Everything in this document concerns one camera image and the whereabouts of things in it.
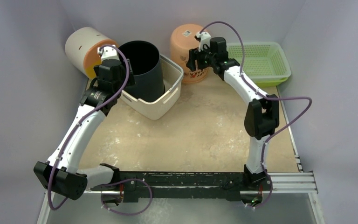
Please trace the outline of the large orange plastic bucket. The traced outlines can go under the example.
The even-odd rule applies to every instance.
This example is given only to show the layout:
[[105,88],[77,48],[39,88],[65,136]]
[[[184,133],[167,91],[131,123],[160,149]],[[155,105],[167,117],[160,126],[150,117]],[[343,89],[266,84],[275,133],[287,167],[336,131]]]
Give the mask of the large orange plastic bucket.
[[189,59],[189,50],[199,46],[199,42],[194,36],[202,28],[197,24],[180,25],[173,30],[170,37],[170,59],[183,69],[182,82],[185,84],[200,82],[208,74],[208,69],[191,71],[186,66]]

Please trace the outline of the tall black cylindrical bin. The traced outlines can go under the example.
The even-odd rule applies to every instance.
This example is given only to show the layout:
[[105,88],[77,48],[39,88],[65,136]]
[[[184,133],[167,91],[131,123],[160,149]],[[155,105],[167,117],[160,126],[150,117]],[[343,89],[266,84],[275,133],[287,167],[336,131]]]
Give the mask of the tall black cylindrical bin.
[[161,55],[150,42],[137,40],[119,47],[130,61],[135,84],[125,87],[125,91],[136,99],[154,102],[165,93]]

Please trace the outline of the green white perforated basket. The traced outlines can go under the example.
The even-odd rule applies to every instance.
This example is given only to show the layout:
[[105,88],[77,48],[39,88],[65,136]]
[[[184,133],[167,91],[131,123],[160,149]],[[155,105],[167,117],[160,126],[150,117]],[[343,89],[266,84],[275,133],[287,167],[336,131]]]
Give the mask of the green white perforated basket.
[[227,45],[230,58],[238,62],[245,57],[243,70],[259,87],[278,86],[292,74],[285,53],[276,42],[245,42]]

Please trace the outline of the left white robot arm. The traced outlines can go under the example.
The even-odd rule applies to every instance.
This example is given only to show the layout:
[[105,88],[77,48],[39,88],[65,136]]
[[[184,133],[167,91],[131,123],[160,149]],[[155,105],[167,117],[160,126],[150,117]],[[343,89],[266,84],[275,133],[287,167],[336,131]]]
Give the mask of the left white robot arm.
[[134,84],[129,59],[103,59],[94,67],[97,77],[84,92],[75,118],[63,140],[45,161],[36,162],[33,172],[49,192],[77,200],[86,189],[103,185],[114,191],[120,186],[119,169],[101,163],[80,169],[81,157],[94,132],[117,103],[122,90]]

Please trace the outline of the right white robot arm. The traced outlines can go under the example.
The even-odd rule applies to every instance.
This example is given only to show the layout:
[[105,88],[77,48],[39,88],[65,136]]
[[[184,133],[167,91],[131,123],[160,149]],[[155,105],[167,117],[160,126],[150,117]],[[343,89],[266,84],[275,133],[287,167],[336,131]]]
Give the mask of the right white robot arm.
[[266,178],[265,158],[269,138],[279,126],[279,103],[275,94],[268,95],[248,78],[240,63],[229,58],[223,37],[196,36],[200,43],[189,50],[187,68],[212,68],[214,74],[229,84],[248,105],[244,127],[250,136],[248,159],[244,165],[243,184],[249,190],[260,186]]

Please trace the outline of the white orange cylindrical container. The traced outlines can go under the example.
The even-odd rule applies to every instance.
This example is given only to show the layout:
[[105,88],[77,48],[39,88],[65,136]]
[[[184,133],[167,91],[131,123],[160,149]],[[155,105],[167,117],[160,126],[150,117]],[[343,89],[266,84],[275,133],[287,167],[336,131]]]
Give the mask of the white orange cylindrical container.
[[104,44],[118,46],[118,43],[92,27],[83,27],[69,36],[65,53],[72,64],[88,79],[96,77],[94,67],[101,64],[97,48]]

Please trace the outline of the cream plastic storage basket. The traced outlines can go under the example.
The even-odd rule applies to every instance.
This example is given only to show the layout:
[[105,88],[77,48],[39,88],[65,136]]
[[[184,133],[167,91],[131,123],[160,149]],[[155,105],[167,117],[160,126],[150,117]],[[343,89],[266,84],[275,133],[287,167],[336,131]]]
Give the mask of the cream plastic storage basket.
[[181,93],[181,83],[184,77],[183,69],[174,61],[160,56],[165,92],[157,100],[146,102],[136,99],[126,91],[122,91],[120,99],[136,112],[151,120],[158,120],[165,115],[177,102]]

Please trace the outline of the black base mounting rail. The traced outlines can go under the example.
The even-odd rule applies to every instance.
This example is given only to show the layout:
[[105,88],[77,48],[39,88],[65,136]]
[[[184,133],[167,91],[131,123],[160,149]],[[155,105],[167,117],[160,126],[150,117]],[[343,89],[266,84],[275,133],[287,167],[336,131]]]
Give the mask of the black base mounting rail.
[[271,189],[265,174],[252,179],[243,172],[158,172],[120,171],[111,184],[93,187],[95,191],[121,191],[124,202],[140,198],[225,199],[251,203],[262,191]]

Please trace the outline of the aluminium table frame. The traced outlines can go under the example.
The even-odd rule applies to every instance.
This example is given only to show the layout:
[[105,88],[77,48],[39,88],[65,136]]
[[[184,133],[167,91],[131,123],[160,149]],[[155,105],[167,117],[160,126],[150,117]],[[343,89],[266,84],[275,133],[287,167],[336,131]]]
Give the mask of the aluminium table frame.
[[[173,107],[160,119],[151,120],[136,112],[121,99],[91,137],[80,160],[80,169],[94,168],[101,163],[120,171],[158,172],[244,172],[250,137],[244,128],[247,104],[228,84],[213,81],[182,84]],[[305,211],[314,214],[317,193],[312,172],[299,169],[299,157],[293,148],[284,109],[279,105],[279,127],[268,141],[265,158],[266,176],[271,189],[262,191],[251,203],[225,199],[140,198],[126,203],[121,191],[86,189],[77,200],[64,199],[55,193],[45,200],[60,213],[68,212],[76,203],[90,202],[113,221],[130,217],[132,223],[150,220],[165,224],[172,220],[192,223],[234,223],[231,212],[243,210],[251,220],[265,223],[269,212],[289,208],[290,223],[302,203]],[[179,217],[172,218],[174,209]]]

